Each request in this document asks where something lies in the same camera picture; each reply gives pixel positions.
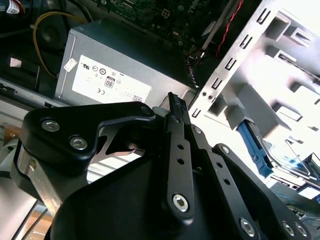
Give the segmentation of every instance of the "screw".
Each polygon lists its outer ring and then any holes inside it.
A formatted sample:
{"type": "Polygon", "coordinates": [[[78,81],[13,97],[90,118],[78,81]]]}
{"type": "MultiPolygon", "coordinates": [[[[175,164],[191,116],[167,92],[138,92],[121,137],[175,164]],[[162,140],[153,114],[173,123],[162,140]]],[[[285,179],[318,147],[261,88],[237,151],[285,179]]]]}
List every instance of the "screw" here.
{"type": "Polygon", "coordinates": [[[60,129],[59,123],[54,120],[44,120],[41,124],[42,128],[48,132],[56,132],[60,129]]]}
{"type": "Polygon", "coordinates": [[[180,12],[182,12],[182,11],[184,11],[184,10],[185,10],[185,7],[184,7],[184,6],[182,6],[182,5],[180,5],[180,6],[178,6],[178,10],[179,10],[180,12]]]}
{"type": "Polygon", "coordinates": [[[254,227],[248,222],[248,220],[244,218],[240,218],[240,225],[243,231],[248,234],[250,237],[255,236],[255,229],[254,227]]]}
{"type": "Polygon", "coordinates": [[[150,115],[152,112],[151,112],[151,110],[150,110],[150,108],[148,108],[148,107],[146,107],[146,106],[142,106],[141,107],[141,110],[142,110],[142,112],[144,113],[144,114],[146,114],[146,115],[150,115]]]}
{"type": "Polygon", "coordinates": [[[306,230],[305,230],[302,226],[300,226],[299,223],[296,222],[296,223],[295,223],[295,226],[296,226],[296,228],[298,229],[298,231],[299,231],[304,237],[307,236],[306,230]]]}
{"type": "Polygon", "coordinates": [[[226,154],[230,153],[229,149],[228,149],[226,146],[223,146],[223,147],[222,147],[222,150],[223,150],[226,154]]]}
{"type": "Polygon", "coordinates": [[[285,221],[282,223],[283,226],[284,226],[284,229],[288,232],[288,234],[290,234],[291,236],[294,236],[295,235],[295,232],[294,230],[292,229],[292,227],[286,223],[285,221]]]}
{"type": "Polygon", "coordinates": [[[198,134],[201,134],[201,133],[202,133],[201,129],[198,128],[197,126],[194,126],[193,128],[194,128],[194,130],[195,130],[198,134]]]}
{"type": "Polygon", "coordinates": [[[36,161],[34,159],[31,159],[29,167],[33,172],[36,170],[37,164],[36,164],[36,161]]]}
{"type": "Polygon", "coordinates": [[[87,141],[79,136],[74,136],[73,138],[71,138],[70,145],[77,150],[84,150],[88,146],[87,141]]]}
{"type": "Polygon", "coordinates": [[[187,199],[185,199],[184,196],[180,195],[180,194],[176,194],[173,196],[173,204],[175,205],[175,207],[177,209],[179,209],[181,212],[186,212],[188,210],[188,201],[187,199]]]}

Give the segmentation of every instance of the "sticker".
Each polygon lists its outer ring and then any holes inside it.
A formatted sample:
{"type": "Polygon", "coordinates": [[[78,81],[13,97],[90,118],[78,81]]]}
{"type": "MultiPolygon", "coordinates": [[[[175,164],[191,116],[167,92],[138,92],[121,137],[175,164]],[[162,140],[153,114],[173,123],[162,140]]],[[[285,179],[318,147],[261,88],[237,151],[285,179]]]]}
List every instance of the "sticker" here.
{"type": "Polygon", "coordinates": [[[10,58],[10,68],[21,68],[22,62],[19,59],[10,58]]]}
{"type": "Polygon", "coordinates": [[[76,65],[77,61],[73,58],[70,58],[69,61],[63,66],[63,68],[69,73],[76,65]]]}
{"type": "Polygon", "coordinates": [[[152,87],[81,55],[72,90],[103,104],[144,103],[152,87]]]}
{"type": "Polygon", "coordinates": [[[20,12],[20,8],[17,3],[13,0],[9,0],[9,7],[6,10],[7,14],[18,14],[20,12]]]}

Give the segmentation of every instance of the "power supply unit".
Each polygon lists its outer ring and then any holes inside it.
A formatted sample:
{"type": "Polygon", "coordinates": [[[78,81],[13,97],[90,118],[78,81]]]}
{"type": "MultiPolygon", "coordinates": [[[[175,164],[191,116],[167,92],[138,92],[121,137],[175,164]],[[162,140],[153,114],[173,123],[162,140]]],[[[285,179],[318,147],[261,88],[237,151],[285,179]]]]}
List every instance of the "power supply unit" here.
{"type": "Polygon", "coordinates": [[[55,91],[61,101],[159,106],[171,91],[187,102],[196,94],[181,52],[110,19],[69,32],[55,91]]]}

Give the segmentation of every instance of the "blue drive bracket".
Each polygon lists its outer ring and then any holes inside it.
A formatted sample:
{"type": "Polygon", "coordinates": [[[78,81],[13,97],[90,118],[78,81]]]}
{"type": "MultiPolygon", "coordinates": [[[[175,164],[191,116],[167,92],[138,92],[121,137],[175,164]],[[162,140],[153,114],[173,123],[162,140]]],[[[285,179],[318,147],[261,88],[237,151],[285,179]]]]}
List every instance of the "blue drive bracket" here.
{"type": "Polygon", "coordinates": [[[258,168],[259,174],[267,178],[270,174],[273,173],[271,168],[268,167],[265,158],[267,158],[265,150],[256,144],[256,137],[251,134],[249,126],[246,124],[246,121],[243,121],[237,128],[239,131],[248,152],[258,168]]]}

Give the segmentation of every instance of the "motherboard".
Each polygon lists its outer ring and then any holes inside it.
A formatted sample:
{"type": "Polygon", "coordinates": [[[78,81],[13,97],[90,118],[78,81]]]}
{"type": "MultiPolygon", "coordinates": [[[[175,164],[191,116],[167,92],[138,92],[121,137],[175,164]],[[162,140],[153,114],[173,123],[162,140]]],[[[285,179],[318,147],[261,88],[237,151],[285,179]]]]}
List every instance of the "motherboard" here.
{"type": "Polygon", "coordinates": [[[181,49],[190,49],[197,24],[213,0],[107,0],[104,6],[181,49]]]}

